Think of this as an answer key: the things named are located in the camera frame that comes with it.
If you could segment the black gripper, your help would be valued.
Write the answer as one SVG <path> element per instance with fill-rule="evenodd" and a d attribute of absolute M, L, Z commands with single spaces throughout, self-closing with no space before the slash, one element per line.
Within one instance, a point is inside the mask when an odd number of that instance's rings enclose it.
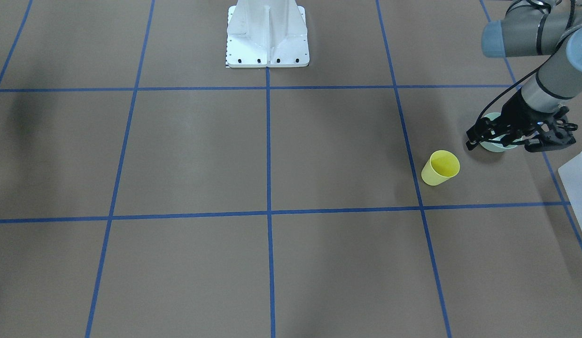
<path fill-rule="evenodd" d="M 491 121 L 480 115 L 466 131 L 466 148 L 471 151 L 481 142 L 519 144 L 527 152 L 547 152 L 568 148 L 576 143 L 574 131 L 578 125 L 568 121 L 569 108 L 558 104 L 548 112 L 533 109 L 521 91 L 516 92 L 502 107 L 500 116 Z"/>

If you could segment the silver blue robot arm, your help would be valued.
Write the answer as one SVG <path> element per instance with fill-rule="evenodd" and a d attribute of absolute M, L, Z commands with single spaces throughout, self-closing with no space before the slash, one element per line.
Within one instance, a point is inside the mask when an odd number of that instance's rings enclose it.
<path fill-rule="evenodd" d="M 491 58 L 548 56 L 512 85 L 516 92 L 498 117 L 482 111 L 466 131 L 466 148 L 482 143 L 523 146 L 527 152 L 562 150 L 575 144 L 578 126 L 567 118 L 567 102 L 582 93 L 582 9 L 571 2 L 555 13 L 557 0 L 514 0 L 505 17 L 488 23 L 481 49 Z"/>

